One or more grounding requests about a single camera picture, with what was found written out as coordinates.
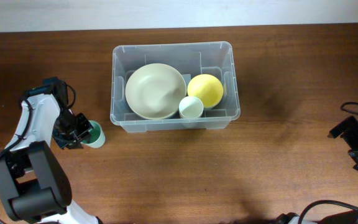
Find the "beige plate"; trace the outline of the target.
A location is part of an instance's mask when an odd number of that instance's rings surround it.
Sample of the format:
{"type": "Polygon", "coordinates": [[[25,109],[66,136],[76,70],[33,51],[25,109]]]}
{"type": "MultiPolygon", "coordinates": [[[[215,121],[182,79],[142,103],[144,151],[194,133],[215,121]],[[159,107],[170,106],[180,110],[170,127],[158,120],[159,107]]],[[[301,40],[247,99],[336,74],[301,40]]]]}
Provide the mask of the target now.
{"type": "Polygon", "coordinates": [[[166,119],[178,112],[186,96],[186,83],[175,68],[152,63],[137,69],[128,79],[125,97],[130,109],[141,118],[166,119]]]}

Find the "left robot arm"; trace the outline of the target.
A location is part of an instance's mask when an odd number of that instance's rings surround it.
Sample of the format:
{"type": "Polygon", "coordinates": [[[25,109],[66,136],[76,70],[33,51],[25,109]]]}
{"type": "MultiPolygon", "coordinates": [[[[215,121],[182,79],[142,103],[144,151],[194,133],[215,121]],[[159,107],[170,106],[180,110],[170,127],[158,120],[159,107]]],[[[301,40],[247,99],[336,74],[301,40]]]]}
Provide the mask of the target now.
{"type": "Polygon", "coordinates": [[[27,223],[101,223],[73,200],[50,148],[56,120],[62,114],[73,117],[68,88],[27,90],[21,106],[15,135],[0,152],[0,200],[7,216],[27,223]]]}

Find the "mint green plastic cup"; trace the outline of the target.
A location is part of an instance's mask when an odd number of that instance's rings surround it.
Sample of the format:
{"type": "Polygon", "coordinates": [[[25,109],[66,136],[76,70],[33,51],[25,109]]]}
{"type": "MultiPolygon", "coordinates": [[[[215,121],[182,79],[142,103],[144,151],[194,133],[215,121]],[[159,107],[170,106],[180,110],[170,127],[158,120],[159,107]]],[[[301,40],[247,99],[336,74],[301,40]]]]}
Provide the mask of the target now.
{"type": "Polygon", "coordinates": [[[90,136],[82,140],[81,143],[92,148],[100,148],[106,141],[103,129],[98,122],[93,120],[89,122],[93,127],[89,131],[90,136]]]}

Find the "cream plastic cup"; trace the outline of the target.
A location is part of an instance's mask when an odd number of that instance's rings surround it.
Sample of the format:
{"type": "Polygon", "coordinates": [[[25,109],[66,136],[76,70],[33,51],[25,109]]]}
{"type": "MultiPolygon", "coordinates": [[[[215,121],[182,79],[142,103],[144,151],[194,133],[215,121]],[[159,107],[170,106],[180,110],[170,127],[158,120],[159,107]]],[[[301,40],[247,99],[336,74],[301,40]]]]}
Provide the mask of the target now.
{"type": "Polygon", "coordinates": [[[179,103],[179,114],[183,119],[200,118],[203,111],[203,102],[195,96],[186,96],[179,103]]]}

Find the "white plastic bowl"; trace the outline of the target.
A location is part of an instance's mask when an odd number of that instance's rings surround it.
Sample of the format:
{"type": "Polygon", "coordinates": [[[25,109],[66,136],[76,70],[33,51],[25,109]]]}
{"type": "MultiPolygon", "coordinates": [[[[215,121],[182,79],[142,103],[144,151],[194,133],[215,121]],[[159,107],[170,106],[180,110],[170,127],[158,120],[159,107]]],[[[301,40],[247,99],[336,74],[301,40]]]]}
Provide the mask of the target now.
{"type": "Polygon", "coordinates": [[[204,110],[212,110],[214,108],[217,108],[220,104],[221,104],[221,102],[219,102],[219,103],[217,103],[217,104],[215,104],[213,106],[209,106],[209,107],[204,105],[204,110]]]}

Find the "yellow plastic bowl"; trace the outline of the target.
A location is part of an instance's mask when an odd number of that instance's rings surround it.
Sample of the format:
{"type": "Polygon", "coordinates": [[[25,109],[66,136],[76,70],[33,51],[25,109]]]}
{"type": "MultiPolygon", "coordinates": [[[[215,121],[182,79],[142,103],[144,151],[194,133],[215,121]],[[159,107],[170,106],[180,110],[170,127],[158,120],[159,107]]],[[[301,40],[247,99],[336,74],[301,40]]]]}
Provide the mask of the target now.
{"type": "Polygon", "coordinates": [[[187,95],[199,98],[205,108],[215,107],[223,98],[223,84],[210,74],[192,78],[187,86],[187,95]]]}

